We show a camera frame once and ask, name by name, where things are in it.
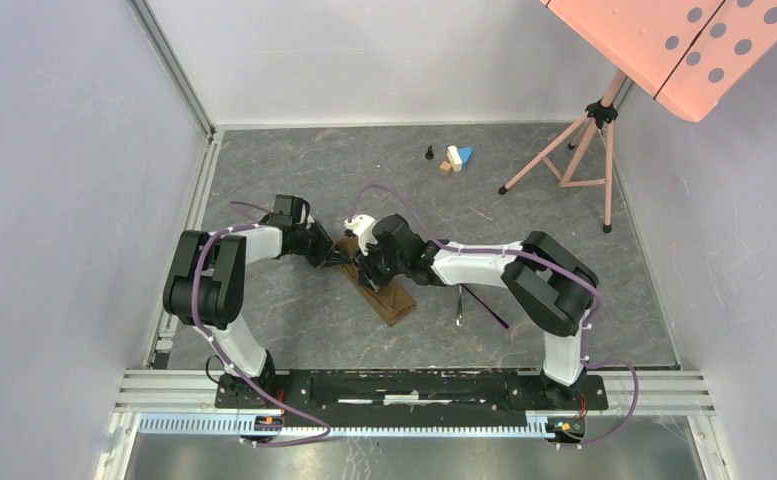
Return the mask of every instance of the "pink music stand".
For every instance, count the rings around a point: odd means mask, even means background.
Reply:
[[[603,98],[500,188],[504,195],[539,162],[561,187],[606,186],[603,231],[612,231],[613,101],[631,78],[674,115],[699,122],[777,42],[777,0],[541,0],[617,65]],[[573,132],[576,148],[564,173],[547,158]],[[598,129],[606,129],[606,175],[572,181]]]

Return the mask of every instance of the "black cable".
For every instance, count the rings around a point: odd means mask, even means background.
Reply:
[[[217,359],[217,361],[218,361],[218,362],[220,362],[220,366],[221,366],[221,367],[223,366],[223,360],[221,360],[221,359],[220,359],[220,357],[218,357],[217,355],[212,355],[212,356],[210,356],[210,357],[206,358],[206,359],[205,359],[205,376],[206,376],[206,377],[208,377],[208,379],[209,379],[209,380],[211,380],[212,382],[214,382],[214,384],[215,384],[215,385],[220,385],[220,381],[219,381],[219,380],[215,380],[215,379],[214,379],[214,378],[211,376],[211,372],[209,372],[209,371],[208,371],[208,366],[209,366],[209,364],[211,363],[211,359],[212,359],[212,358],[216,358],[216,359]]]
[[[582,442],[585,439],[585,434],[583,433],[581,437],[577,437],[573,433],[568,432],[567,430],[562,430],[562,433],[567,436],[568,438],[572,440],[576,440],[577,442]]]

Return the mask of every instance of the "tripod stand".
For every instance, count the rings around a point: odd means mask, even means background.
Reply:
[[[609,84],[609,88],[606,89],[606,93],[599,102],[592,103],[585,107],[585,113],[570,127],[565,129],[561,135],[556,137],[547,148],[539,152],[535,158],[532,159],[523,169],[518,172],[517,175],[512,177],[511,180],[506,182],[505,185],[500,187],[500,195],[505,195],[509,189],[511,189],[518,180],[523,178],[524,175],[529,173],[539,162],[544,162],[553,175],[559,179],[560,187],[588,187],[593,185],[605,185],[606,186],[606,210],[603,216],[603,232],[609,233],[612,231],[612,175],[614,167],[614,152],[615,152],[615,119],[618,118],[618,111],[612,105],[618,92],[621,90],[621,86],[626,80],[626,74],[618,69],[615,73],[612,82]],[[591,128],[591,119],[594,120],[596,128]],[[604,178],[598,178],[596,180],[581,180],[574,182],[571,180],[576,168],[579,166],[579,162],[582,161],[582,157],[585,156],[585,151],[588,149],[588,145],[591,143],[591,139],[594,138],[594,134],[598,129],[602,129],[604,125],[606,127],[606,176]],[[559,146],[565,139],[568,138],[573,132],[582,127],[577,135],[568,143],[568,149],[573,150],[574,156],[571,162],[568,164],[568,168],[565,173],[560,173],[559,170],[553,165],[553,162],[547,158],[547,155]]]

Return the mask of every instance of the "marble-patterned floor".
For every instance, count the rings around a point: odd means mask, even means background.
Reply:
[[[497,189],[566,125],[451,125],[229,131],[223,137],[203,228],[242,219],[230,200],[272,205],[276,193],[308,200],[330,235],[339,237],[355,192],[384,183],[403,193],[441,238],[471,244],[523,240],[542,230],[570,249],[600,278],[606,306],[589,338],[593,359],[627,358],[640,366],[675,363],[644,257],[615,186],[613,231],[603,234],[603,188],[558,187],[542,165],[507,195]],[[424,159],[434,146],[436,160]],[[474,148],[466,171],[442,177],[438,159],[448,145]],[[560,170],[564,147],[550,157]],[[575,179],[603,174],[595,140]],[[366,194],[359,209],[375,218],[406,214],[383,193]],[[410,220],[412,227],[423,232]],[[245,315],[278,368],[533,367],[544,357],[541,330],[506,289],[476,287],[511,329],[500,327],[469,297],[457,327],[456,287],[420,287],[403,280],[417,310],[387,327],[340,271],[313,270],[302,258],[252,265]],[[211,354],[195,332],[177,331],[169,368],[197,369]]]

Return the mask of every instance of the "pink tripod leg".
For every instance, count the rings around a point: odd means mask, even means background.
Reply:
[[[615,122],[606,126],[606,210],[603,213],[603,233],[612,231],[612,179],[615,167]]]
[[[582,140],[579,141],[579,146],[576,147],[576,152],[574,152],[571,163],[568,164],[568,169],[562,174],[562,181],[559,182],[559,185],[565,185],[571,181],[571,177],[573,177],[576,167],[579,166],[579,162],[581,162],[582,157],[585,156],[585,151],[588,150],[588,145],[591,144],[591,139],[594,138],[594,134],[597,132],[592,121],[589,120],[588,122],[585,122],[585,124],[589,127],[582,135]]]
[[[591,122],[585,122],[585,125],[582,126],[582,129],[574,135],[574,138],[571,139],[570,142],[568,142],[568,150],[573,150],[576,148],[577,144],[579,143],[579,139],[582,138],[585,135],[585,130],[588,129],[588,127],[591,126]]]
[[[556,139],[555,139],[555,140],[553,140],[553,141],[550,143],[550,145],[547,145],[547,148],[545,148],[545,149],[544,149],[544,150],[542,150],[542,151],[541,151],[541,152],[540,152],[538,155],[536,155],[536,156],[535,156],[535,158],[533,158],[531,162],[527,163],[527,164],[526,164],[526,166],[525,166],[525,167],[523,167],[523,169],[522,169],[520,172],[518,172],[518,174],[517,174],[517,175],[515,175],[514,177],[512,177],[512,179],[511,179],[511,180],[509,180],[508,182],[506,182],[506,184],[505,184],[505,185],[503,185],[502,187],[500,187],[500,190],[498,190],[498,193],[499,193],[500,195],[505,195],[505,194],[506,194],[506,192],[508,192],[510,188],[512,188],[512,187],[513,187],[513,186],[514,186],[516,183],[518,183],[518,181],[519,181],[521,178],[523,178],[523,176],[524,176],[524,175],[526,175],[527,173],[529,173],[529,171],[530,171],[530,170],[532,170],[532,169],[533,169],[533,168],[534,168],[536,165],[538,165],[538,163],[539,163],[541,160],[543,160],[543,159],[544,159],[544,157],[546,157],[546,156],[547,156],[547,155],[548,155],[550,152],[552,152],[552,151],[553,151],[553,149],[555,149],[556,147],[558,147],[558,146],[559,146],[559,144],[561,144],[562,142],[564,142],[564,141],[565,141],[565,139],[567,139],[567,138],[568,138],[568,136],[570,136],[570,134],[572,134],[572,133],[574,132],[574,130],[576,130],[577,128],[579,128],[579,126],[580,126],[580,125],[582,125],[582,124],[583,124],[583,123],[586,121],[586,119],[587,119],[587,114],[586,114],[586,113],[583,113],[583,114],[582,114],[582,116],[581,116],[581,117],[579,117],[579,119],[578,119],[577,121],[575,121],[574,123],[572,123],[572,124],[571,124],[571,126],[570,126],[570,127],[568,127],[568,128],[567,128],[567,129],[566,129],[564,132],[562,132],[562,134],[561,134],[561,135],[559,135],[558,137],[556,137]]]

